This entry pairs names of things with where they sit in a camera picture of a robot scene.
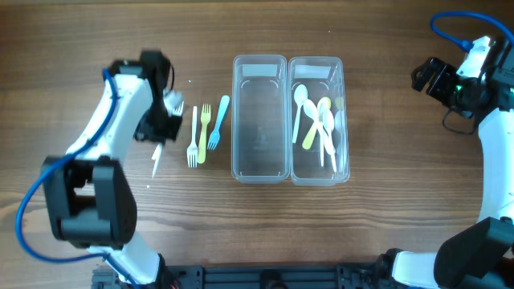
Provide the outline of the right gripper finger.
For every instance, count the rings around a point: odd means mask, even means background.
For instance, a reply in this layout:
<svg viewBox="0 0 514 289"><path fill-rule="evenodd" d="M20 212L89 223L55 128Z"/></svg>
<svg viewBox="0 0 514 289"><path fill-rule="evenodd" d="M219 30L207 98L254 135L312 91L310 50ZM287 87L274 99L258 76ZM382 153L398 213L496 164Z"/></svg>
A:
<svg viewBox="0 0 514 289"><path fill-rule="evenodd" d="M411 87L415 91L421 91L426 85L426 81L424 79L424 72L424 70L413 70L411 73Z"/></svg>
<svg viewBox="0 0 514 289"><path fill-rule="evenodd" d="M436 57L429 58L421 67L421 75L433 75L442 66L442 61Z"/></svg>

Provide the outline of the white plastic fork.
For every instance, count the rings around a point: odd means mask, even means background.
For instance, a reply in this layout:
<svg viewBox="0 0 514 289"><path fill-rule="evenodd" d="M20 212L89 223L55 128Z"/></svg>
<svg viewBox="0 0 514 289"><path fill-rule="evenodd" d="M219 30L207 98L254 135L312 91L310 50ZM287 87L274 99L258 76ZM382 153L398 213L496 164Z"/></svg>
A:
<svg viewBox="0 0 514 289"><path fill-rule="evenodd" d="M169 115L170 116L181 116L183 113L183 109L184 109L184 101L182 100L176 107L172 108L169 111ZM152 177L155 177L155 175L157 173L157 168L160 164L163 148L164 148L164 145L162 143L159 143L153 152L152 159L154 160L154 165L153 165Z"/></svg>
<svg viewBox="0 0 514 289"><path fill-rule="evenodd" d="M198 107L193 106L191 142L186 150L187 162L188 162L189 168L196 168L198 166L198 145L196 143L197 127L198 127Z"/></svg>

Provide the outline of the yellow plastic fork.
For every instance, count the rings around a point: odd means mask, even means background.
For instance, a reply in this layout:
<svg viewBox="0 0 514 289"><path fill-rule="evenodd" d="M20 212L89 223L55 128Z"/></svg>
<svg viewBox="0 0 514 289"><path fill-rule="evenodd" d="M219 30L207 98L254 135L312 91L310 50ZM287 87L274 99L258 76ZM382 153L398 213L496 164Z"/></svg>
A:
<svg viewBox="0 0 514 289"><path fill-rule="evenodd" d="M209 104L203 104L202 105L202 113L200 117L201 121L201 132L200 132L200 139L198 144L198 163L203 164L206 160L206 135L207 135L207 128L208 124L211 120L211 107Z"/></svg>

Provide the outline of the light blue plastic fork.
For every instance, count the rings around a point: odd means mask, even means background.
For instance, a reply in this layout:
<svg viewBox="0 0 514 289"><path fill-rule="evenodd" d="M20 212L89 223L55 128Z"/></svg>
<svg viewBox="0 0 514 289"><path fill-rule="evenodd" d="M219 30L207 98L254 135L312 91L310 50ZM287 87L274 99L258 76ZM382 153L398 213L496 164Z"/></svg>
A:
<svg viewBox="0 0 514 289"><path fill-rule="evenodd" d="M208 140L207 148L209 150L215 150L218 146L218 143L221 138L220 129L221 129L224 117L226 115L226 112L229 108L229 104L230 104L230 97L228 95L224 95L220 100L214 129L213 129L212 133L210 134L210 137Z"/></svg>

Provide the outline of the yellow plastic spoon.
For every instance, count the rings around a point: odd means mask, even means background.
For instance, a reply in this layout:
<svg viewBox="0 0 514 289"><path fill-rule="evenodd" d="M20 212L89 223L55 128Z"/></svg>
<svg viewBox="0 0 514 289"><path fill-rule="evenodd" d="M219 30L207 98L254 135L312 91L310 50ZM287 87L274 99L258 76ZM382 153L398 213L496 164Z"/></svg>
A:
<svg viewBox="0 0 514 289"><path fill-rule="evenodd" d="M329 110L331 108L331 100L325 96L318 101L317 110L319 113L322 113L324 110ZM312 143L314 141L316 135L316 126L312 124L311 128L308 130L307 135L304 138L302 143L302 147L304 149L310 149L312 147Z"/></svg>

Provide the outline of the white spoon thick handle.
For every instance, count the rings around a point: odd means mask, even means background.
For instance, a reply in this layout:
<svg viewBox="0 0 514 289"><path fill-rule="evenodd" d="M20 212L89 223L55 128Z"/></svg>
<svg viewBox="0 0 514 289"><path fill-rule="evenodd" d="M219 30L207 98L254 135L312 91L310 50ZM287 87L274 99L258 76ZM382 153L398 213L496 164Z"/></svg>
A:
<svg viewBox="0 0 514 289"><path fill-rule="evenodd" d="M333 114L329 109L322 112L322 125L324 129L324 149L331 158L333 172L337 172L336 150L332 140L332 131L335 128Z"/></svg>

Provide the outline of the translucent white plastic spoon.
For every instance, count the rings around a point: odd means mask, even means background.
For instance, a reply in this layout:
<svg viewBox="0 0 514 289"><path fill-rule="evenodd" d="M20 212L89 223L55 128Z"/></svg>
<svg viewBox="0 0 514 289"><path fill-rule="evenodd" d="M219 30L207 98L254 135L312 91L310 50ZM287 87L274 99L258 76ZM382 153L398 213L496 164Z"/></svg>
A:
<svg viewBox="0 0 514 289"><path fill-rule="evenodd" d="M326 102L324 98L320 99L317 104L317 118L318 118L318 133L319 133L319 142L320 142L320 166L324 166L324 135L323 135L323 113L326 107Z"/></svg>

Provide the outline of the white spoon thin handle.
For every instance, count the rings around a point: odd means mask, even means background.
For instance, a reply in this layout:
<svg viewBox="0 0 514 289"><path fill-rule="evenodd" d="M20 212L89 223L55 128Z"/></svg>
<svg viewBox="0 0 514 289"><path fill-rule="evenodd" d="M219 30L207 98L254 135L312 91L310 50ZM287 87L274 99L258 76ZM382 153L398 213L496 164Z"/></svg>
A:
<svg viewBox="0 0 514 289"><path fill-rule="evenodd" d="M298 137L299 132L299 126L300 126L300 114L303 107L304 102L308 99L308 90L303 85L300 84L296 87L296 90L294 91L294 101L296 102L296 117L294 121L293 126L293 132L292 132L292 143L295 144Z"/></svg>

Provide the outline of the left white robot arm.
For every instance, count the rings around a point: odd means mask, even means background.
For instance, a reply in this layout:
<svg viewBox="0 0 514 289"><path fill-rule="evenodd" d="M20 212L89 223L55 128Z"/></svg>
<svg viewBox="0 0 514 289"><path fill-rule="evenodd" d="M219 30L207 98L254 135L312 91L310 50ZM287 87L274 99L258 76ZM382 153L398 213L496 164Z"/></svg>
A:
<svg viewBox="0 0 514 289"><path fill-rule="evenodd" d="M132 288L176 288L164 258L136 232L137 204L122 168L133 140L176 140L182 100L161 51L118 59L103 72L104 92L65 155L47 157L42 185L54 237L99 256Z"/></svg>

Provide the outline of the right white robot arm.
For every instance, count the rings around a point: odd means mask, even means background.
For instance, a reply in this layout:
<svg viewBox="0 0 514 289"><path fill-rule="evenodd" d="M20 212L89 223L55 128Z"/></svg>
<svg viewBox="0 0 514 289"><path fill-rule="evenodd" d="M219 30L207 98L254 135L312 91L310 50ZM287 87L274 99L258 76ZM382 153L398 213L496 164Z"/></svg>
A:
<svg viewBox="0 0 514 289"><path fill-rule="evenodd" d="M435 253L400 250L393 281L415 288L511 288L513 260L513 46L505 37L469 43L460 67L432 57L411 74L449 112L472 119L483 152L483 197L475 225Z"/></svg>

